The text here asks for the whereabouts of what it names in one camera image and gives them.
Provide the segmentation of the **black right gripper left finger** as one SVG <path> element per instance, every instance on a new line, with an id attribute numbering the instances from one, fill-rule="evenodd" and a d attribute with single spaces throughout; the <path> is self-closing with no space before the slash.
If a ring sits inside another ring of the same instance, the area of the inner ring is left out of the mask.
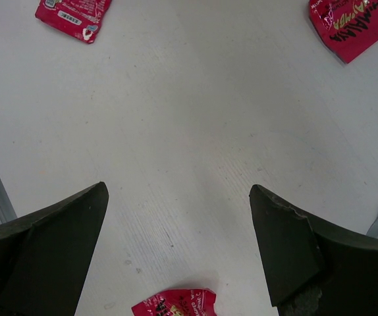
<path id="1" fill-rule="evenodd" d="M 105 218 L 104 182 L 0 224 L 0 315 L 74 315 Z"/>

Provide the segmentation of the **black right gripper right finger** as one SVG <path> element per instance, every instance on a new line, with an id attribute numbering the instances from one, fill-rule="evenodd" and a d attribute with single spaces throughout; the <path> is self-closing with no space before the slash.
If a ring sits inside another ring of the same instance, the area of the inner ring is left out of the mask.
<path id="1" fill-rule="evenodd" d="M 271 305 L 280 315 L 378 315 L 378 239 L 260 185 L 249 197 Z"/>

